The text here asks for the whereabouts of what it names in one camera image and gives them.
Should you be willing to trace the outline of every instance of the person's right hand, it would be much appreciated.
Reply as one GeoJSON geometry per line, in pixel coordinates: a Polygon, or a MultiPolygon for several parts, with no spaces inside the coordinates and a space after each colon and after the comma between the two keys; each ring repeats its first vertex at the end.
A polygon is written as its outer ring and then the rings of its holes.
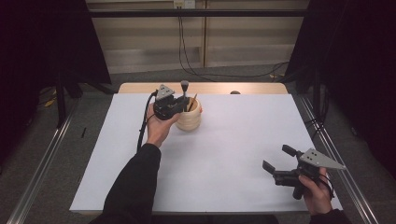
{"type": "MultiPolygon", "coordinates": [[[[321,175],[326,175],[326,168],[320,167],[319,172],[321,175]]],[[[327,183],[324,176],[320,178],[327,183]]],[[[322,183],[318,185],[310,178],[300,175],[299,180],[307,189],[304,191],[304,200],[311,216],[318,214],[326,214],[332,211],[332,204],[330,201],[330,192],[322,183]]]]}

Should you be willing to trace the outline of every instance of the beige container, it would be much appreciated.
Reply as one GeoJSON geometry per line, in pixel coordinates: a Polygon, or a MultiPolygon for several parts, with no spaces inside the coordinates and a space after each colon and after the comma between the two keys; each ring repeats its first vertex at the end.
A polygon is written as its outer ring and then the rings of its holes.
{"type": "Polygon", "coordinates": [[[193,100],[193,98],[190,97],[190,102],[187,108],[190,108],[192,101],[193,104],[190,112],[182,112],[180,118],[176,122],[176,126],[185,132],[191,132],[201,124],[201,102],[197,99],[193,100]]]}

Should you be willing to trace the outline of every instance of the pencil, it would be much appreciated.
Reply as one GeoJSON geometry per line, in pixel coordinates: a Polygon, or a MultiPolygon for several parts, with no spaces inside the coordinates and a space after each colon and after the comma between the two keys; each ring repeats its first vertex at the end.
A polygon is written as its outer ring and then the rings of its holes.
{"type": "Polygon", "coordinates": [[[196,98],[197,98],[197,93],[195,93],[195,96],[194,96],[194,98],[192,99],[192,102],[191,102],[190,107],[189,107],[189,109],[187,110],[187,112],[190,112],[190,111],[191,111],[192,105],[194,104],[196,98]]]}

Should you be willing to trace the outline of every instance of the black sleeve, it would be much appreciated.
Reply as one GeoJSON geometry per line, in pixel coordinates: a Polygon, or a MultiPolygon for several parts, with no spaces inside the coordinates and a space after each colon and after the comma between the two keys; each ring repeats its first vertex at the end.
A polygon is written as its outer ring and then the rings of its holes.
{"type": "Polygon", "coordinates": [[[334,209],[326,214],[312,216],[309,224],[352,224],[352,222],[343,212],[334,209]]]}
{"type": "Polygon", "coordinates": [[[128,161],[107,194],[102,215],[91,224],[150,222],[161,151],[143,145],[128,161]]]}

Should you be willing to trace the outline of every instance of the black horizontal bar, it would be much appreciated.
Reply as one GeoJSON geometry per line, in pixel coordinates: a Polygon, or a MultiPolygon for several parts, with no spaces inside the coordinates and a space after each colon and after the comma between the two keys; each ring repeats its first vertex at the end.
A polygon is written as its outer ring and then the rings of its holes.
{"type": "Polygon", "coordinates": [[[107,10],[90,9],[93,18],[130,17],[304,17],[304,9],[146,9],[107,10]]]}

